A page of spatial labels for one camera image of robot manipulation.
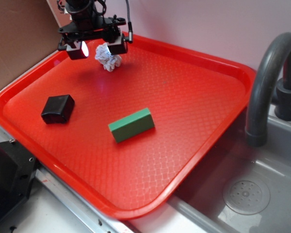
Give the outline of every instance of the black bracket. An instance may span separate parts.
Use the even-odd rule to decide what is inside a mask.
[[[29,198],[36,158],[19,142],[0,142],[0,222]]]

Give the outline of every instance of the sink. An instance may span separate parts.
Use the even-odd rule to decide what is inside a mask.
[[[229,233],[291,233],[291,123],[269,116],[260,148],[244,126],[242,112],[175,195]]]

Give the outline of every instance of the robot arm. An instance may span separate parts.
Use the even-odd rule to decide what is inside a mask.
[[[96,1],[102,5],[102,12],[97,11]],[[71,15],[72,22],[58,30],[62,35],[58,50],[66,50],[72,60],[88,56],[84,48],[86,40],[103,39],[108,42],[112,55],[127,53],[127,41],[132,43],[131,22],[128,22],[129,36],[125,37],[118,26],[125,25],[126,20],[116,15],[105,18],[107,6],[104,0],[66,0],[65,9]]]

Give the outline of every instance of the cardboard box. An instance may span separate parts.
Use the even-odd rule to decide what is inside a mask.
[[[46,0],[0,0],[0,90],[56,51],[57,30]]]

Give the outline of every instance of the black block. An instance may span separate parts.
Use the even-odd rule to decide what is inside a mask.
[[[74,100],[70,95],[49,97],[41,114],[47,124],[67,123],[74,107]]]

